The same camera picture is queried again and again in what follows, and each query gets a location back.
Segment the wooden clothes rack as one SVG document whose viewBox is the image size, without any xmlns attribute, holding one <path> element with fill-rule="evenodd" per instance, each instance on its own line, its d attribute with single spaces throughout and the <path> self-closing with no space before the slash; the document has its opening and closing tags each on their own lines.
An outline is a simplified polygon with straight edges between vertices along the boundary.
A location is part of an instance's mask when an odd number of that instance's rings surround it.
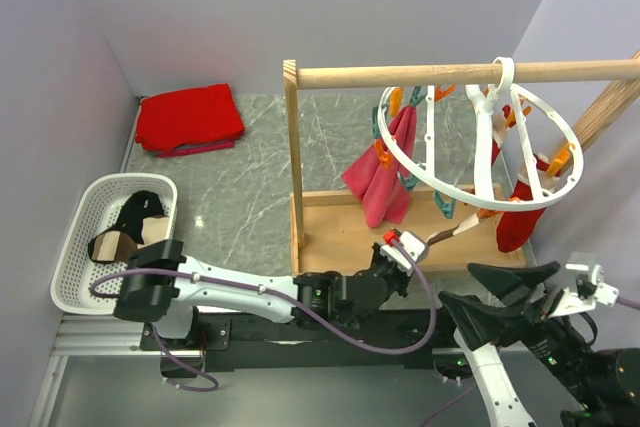
<svg viewBox="0 0 640 427">
<path fill-rule="evenodd" d="M 301 68 L 283 64 L 293 177 L 291 257 L 297 274 L 355 271 L 364 246 L 389 227 L 434 231 L 430 273 L 471 260 L 523 261 L 539 214 L 582 177 L 585 151 L 639 95 L 637 59 Z M 379 87 L 372 144 L 345 171 L 342 192 L 302 181 L 298 95 L 303 90 Z M 472 180 L 436 172 L 435 114 L 457 87 L 475 122 Z"/>
</svg>

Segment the red sock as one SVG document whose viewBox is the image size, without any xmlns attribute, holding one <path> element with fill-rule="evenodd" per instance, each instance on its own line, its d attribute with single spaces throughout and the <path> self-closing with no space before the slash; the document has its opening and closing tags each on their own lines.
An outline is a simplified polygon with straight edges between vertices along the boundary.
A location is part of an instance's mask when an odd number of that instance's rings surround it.
<svg viewBox="0 0 640 427">
<path fill-rule="evenodd" d="M 558 176 L 547 174 L 549 169 L 548 158 L 544 155 L 536 155 L 536 168 L 539 173 L 539 180 L 543 189 L 554 191 L 558 183 Z M 532 193 L 526 176 L 526 167 L 522 166 L 518 173 L 517 182 L 512 192 L 512 197 L 520 201 L 532 199 Z M 503 253 L 512 252 L 524 245 L 534 231 L 536 223 L 544 213 L 543 209 L 505 212 L 496 229 L 496 242 L 498 250 Z"/>
<path fill-rule="evenodd" d="M 512 108 L 506 104 L 502 108 L 502 112 L 495 113 L 492 117 L 492 155 L 491 164 L 494 164 L 501 152 L 502 145 L 506 140 L 509 131 L 515 123 L 515 117 L 512 114 Z"/>
</svg>

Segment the orange clip holding pink cloth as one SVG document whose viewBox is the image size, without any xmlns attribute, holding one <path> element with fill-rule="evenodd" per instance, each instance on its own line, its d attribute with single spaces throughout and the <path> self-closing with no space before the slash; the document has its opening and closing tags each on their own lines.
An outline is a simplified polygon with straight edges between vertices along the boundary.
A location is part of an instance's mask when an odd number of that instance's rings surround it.
<svg viewBox="0 0 640 427">
<path fill-rule="evenodd" d="M 402 87 L 394 87 L 389 97 L 389 114 L 396 117 L 402 107 L 404 98 L 404 89 Z"/>
</svg>

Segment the cream brown striped sock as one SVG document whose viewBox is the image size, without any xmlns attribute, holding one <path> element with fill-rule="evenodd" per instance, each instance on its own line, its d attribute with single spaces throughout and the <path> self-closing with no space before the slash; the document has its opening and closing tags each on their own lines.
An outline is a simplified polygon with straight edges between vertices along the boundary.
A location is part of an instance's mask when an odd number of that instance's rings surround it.
<svg viewBox="0 0 640 427">
<path fill-rule="evenodd" d="M 88 256 L 97 264 L 128 262 L 141 248 L 164 240 L 169 227 L 167 216 L 146 217 L 138 225 L 129 221 L 112 226 L 89 242 Z"/>
</svg>

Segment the folded red cloth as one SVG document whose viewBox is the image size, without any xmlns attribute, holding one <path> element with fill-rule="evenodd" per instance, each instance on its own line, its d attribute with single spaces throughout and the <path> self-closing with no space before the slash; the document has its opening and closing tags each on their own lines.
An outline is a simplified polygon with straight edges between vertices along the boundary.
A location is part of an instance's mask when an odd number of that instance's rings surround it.
<svg viewBox="0 0 640 427">
<path fill-rule="evenodd" d="M 166 92 L 141 101 L 135 142 L 159 157 L 232 147 L 246 127 L 226 83 Z"/>
</svg>

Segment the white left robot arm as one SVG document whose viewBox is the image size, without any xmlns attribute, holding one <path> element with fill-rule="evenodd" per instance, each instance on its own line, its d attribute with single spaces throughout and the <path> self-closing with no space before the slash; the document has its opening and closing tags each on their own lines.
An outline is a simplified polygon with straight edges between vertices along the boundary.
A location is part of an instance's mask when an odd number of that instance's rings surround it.
<svg viewBox="0 0 640 427">
<path fill-rule="evenodd" d="M 166 339 L 179 349 L 199 339 L 198 306 L 239 311 L 277 324 L 321 318 L 349 325 L 372 317 L 392 295 L 406 295 L 413 274 L 396 249 L 380 243 L 373 247 L 369 267 L 353 275 L 249 274 L 203 263 L 182 249 L 182 242 L 164 240 L 136 252 L 114 308 L 120 320 L 160 323 Z"/>
</svg>

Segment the aluminium frame rail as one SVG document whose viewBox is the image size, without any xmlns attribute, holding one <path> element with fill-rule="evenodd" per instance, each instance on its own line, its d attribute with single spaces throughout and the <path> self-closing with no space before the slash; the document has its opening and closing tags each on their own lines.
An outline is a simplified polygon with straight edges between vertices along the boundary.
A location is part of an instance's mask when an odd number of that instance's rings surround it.
<svg viewBox="0 0 640 427">
<path fill-rule="evenodd" d="M 114 317 L 64 314 L 28 426 L 51 424 L 73 358 L 158 357 L 157 351 L 143 351 L 140 347 L 145 331 L 141 324 Z"/>
</svg>

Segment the teal clip front left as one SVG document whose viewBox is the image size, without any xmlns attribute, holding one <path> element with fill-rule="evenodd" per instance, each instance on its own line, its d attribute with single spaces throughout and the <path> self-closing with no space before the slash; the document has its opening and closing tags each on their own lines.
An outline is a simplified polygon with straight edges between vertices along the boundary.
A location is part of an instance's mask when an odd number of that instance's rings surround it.
<svg viewBox="0 0 640 427">
<path fill-rule="evenodd" d="M 381 139 L 381 133 L 380 133 L 379 123 L 378 123 L 378 113 L 379 113 L 379 107 L 378 106 L 373 107 L 371 111 L 371 125 L 372 125 L 372 135 L 375 140 Z"/>
</svg>

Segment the orange clip right rim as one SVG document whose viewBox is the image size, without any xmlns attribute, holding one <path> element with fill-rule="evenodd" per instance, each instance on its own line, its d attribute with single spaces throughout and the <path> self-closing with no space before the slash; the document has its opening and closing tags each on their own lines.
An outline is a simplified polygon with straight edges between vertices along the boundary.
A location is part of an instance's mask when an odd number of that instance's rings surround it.
<svg viewBox="0 0 640 427">
<path fill-rule="evenodd" d="M 566 164 L 571 160 L 572 151 L 574 148 L 575 145 L 573 143 L 566 143 L 564 146 L 562 146 L 556 152 L 554 158 L 548 162 L 548 167 L 545 170 L 545 175 L 549 178 L 559 176 L 565 168 Z"/>
</svg>

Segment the white perforated plastic basket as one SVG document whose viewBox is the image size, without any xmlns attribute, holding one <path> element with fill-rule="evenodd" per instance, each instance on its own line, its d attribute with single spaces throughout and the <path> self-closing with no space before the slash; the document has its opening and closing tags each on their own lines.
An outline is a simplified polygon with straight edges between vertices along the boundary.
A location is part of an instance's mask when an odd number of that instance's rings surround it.
<svg viewBox="0 0 640 427">
<path fill-rule="evenodd" d="M 115 301 L 93 296 L 89 285 L 95 280 L 126 267 L 124 262 L 96 264 L 89 256 L 92 239 L 114 226 L 125 205 L 138 192 L 155 194 L 163 213 L 152 219 L 159 226 L 154 240 L 168 239 L 174 233 L 178 191 L 168 177 L 158 174 L 111 174 L 94 181 L 84 192 L 66 236 L 51 282 L 50 294 L 62 311 L 79 315 L 109 315 Z"/>
</svg>

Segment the orange clip front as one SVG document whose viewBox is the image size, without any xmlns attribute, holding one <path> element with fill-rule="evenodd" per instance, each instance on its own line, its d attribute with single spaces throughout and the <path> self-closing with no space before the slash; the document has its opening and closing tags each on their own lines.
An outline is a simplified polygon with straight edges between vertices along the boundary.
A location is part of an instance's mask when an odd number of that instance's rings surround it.
<svg viewBox="0 0 640 427">
<path fill-rule="evenodd" d="M 373 146 L 380 165 L 385 169 L 390 169 L 393 165 L 394 157 L 385 142 L 382 139 L 376 139 Z"/>
</svg>

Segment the pink hanging cloth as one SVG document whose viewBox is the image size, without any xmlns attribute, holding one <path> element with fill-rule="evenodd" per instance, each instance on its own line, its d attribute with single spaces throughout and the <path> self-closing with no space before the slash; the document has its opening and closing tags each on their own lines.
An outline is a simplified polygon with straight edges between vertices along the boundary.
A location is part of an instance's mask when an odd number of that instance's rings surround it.
<svg viewBox="0 0 640 427">
<path fill-rule="evenodd" d="M 389 124 L 390 134 L 409 157 L 413 155 L 416 130 L 417 109 L 409 105 Z M 398 171 L 408 174 L 395 158 L 390 169 L 383 168 L 372 145 L 342 174 L 342 181 L 362 204 L 368 228 L 377 228 L 384 221 L 401 223 L 409 211 L 411 196 L 398 180 Z"/>
</svg>

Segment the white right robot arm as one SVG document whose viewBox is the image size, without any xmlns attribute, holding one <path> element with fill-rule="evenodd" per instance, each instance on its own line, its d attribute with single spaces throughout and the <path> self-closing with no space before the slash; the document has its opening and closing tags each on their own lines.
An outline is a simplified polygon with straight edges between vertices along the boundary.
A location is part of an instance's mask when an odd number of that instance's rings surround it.
<svg viewBox="0 0 640 427">
<path fill-rule="evenodd" d="M 587 318 L 597 306 L 620 303 L 617 288 L 606 283 L 603 269 L 570 262 L 571 287 L 554 288 L 540 298 L 536 288 L 561 270 L 561 264 L 508 268 L 470 263 L 471 276 L 501 304 L 489 306 L 473 296 L 439 295 L 446 315 L 439 321 L 444 342 L 459 346 L 493 426 L 532 426 L 499 355 L 520 343 L 577 401 L 578 411 L 562 411 L 565 426 L 636 426 L 639 423 L 639 351 L 595 351 L 569 318 Z"/>
</svg>

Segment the black striped sock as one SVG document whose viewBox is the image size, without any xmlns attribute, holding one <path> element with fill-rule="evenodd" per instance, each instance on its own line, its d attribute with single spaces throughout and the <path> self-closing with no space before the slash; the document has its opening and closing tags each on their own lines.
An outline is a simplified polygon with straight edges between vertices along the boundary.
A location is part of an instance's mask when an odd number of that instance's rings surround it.
<svg viewBox="0 0 640 427">
<path fill-rule="evenodd" d="M 143 244 L 144 220 L 163 216 L 163 205 L 157 194 L 147 190 L 137 191 L 123 204 L 115 226 L 137 244 Z"/>
</svg>

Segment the orange clip back left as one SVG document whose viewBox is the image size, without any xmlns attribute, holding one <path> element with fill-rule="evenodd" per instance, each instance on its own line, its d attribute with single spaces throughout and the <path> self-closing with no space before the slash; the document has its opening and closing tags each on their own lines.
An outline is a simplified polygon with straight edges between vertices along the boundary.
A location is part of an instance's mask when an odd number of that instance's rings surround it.
<svg viewBox="0 0 640 427">
<path fill-rule="evenodd" d="M 452 94 L 456 90 L 455 85 L 451 85 L 449 87 L 444 88 L 441 85 L 436 85 L 434 89 L 434 101 L 439 102 L 440 100 L 446 98 L 450 94 Z"/>
</svg>

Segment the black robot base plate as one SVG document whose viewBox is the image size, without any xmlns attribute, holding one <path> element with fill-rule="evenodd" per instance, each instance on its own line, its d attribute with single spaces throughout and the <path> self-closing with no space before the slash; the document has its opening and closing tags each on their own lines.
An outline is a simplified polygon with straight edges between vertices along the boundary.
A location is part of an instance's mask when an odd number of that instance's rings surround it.
<svg viewBox="0 0 640 427">
<path fill-rule="evenodd" d="M 417 343 L 427 331 L 429 310 L 383 310 L 356 328 L 339 327 L 347 335 L 376 347 L 399 349 Z M 369 367 L 399 365 L 433 369 L 448 381 L 472 376 L 464 354 L 455 346 L 448 314 L 437 314 L 428 344 L 402 355 L 359 349 L 328 329 L 305 320 L 277 324 L 246 313 L 198 313 L 186 339 L 160 337 L 172 354 L 205 372 L 260 368 Z"/>
</svg>

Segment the teal clip left rim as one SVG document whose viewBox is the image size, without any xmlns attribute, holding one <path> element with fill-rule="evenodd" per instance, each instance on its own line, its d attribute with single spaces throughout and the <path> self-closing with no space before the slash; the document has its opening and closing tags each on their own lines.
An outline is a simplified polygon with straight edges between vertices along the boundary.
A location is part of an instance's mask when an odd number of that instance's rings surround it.
<svg viewBox="0 0 640 427">
<path fill-rule="evenodd" d="M 409 105 L 411 107 L 417 107 L 426 97 L 426 94 L 422 92 L 421 86 L 416 86 L 413 88 L 413 91 L 409 98 Z"/>
</svg>

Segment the white round clip hanger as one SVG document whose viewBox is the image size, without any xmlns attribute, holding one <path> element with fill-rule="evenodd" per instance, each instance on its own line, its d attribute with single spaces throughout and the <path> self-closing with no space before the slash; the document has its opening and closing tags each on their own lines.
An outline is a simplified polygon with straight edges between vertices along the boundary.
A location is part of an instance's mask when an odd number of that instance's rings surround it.
<svg viewBox="0 0 640 427">
<path fill-rule="evenodd" d="M 413 80 L 435 80 L 445 74 L 452 74 L 456 83 L 466 82 L 464 85 L 465 92 L 471 100 L 475 115 L 474 191 L 472 193 L 464 191 L 451 183 L 439 179 L 435 173 L 433 140 L 435 135 L 434 95 L 427 96 L 425 161 L 417 163 L 403 152 L 396 139 L 389 132 L 386 114 L 389 112 L 389 97 L 392 89 L 388 87 L 379 103 L 378 123 L 381 139 L 385 142 L 393 157 L 408 173 L 413 174 L 418 181 L 451 198 L 479 208 L 503 212 L 530 211 L 548 207 L 561 200 L 577 185 L 584 170 L 584 154 L 578 137 L 554 108 L 537 95 L 521 87 L 518 83 L 520 80 L 529 82 L 533 79 L 533 73 L 528 71 L 524 65 L 515 63 L 509 57 L 497 57 L 490 64 L 384 67 L 382 69 L 382 78 L 393 81 L 396 87 L 408 85 Z M 515 114 L 515 127 L 532 193 L 532 199 L 527 201 L 502 201 L 494 196 L 491 167 L 492 117 L 495 105 L 504 96 L 511 98 L 512 112 Z M 541 187 L 539 173 L 536 168 L 537 159 L 526 127 L 524 110 L 520 103 L 521 99 L 531 102 L 536 110 L 545 114 L 560 130 L 566 143 L 575 145 L 570 160 L 573 162 L 573 166 L 569 168 L 564 186 L 558 191 L 549 191 Z"/>
</svg>

